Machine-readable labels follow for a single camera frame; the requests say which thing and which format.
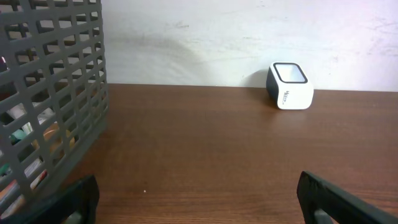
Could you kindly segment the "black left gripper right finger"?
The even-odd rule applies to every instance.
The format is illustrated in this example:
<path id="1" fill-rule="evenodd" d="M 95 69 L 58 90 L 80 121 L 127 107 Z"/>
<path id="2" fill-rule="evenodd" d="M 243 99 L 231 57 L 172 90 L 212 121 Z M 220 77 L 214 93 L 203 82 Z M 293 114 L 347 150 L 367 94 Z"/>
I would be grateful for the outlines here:
<path id="1" fill-rule="evenodd" d="M 397 223 L 397 217 L 308 171 L 300 175 L 297 198 L 306 224 Z"/>

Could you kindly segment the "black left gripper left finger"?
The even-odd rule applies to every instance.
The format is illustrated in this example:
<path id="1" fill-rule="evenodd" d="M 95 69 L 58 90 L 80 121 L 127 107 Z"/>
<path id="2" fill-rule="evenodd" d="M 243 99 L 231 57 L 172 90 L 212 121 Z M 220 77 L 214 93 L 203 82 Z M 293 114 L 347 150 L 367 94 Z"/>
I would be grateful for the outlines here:
<path id="1" fill-rule="evenodd" d="M 96 221 L 96 209 L 100 191 L 95 176 L 87 175 L 63 190 L 39 200 L 27 209 L 1 220 L 2 224 L 18 223 L 62 223 L 77 212 L 80 223 Z"/>

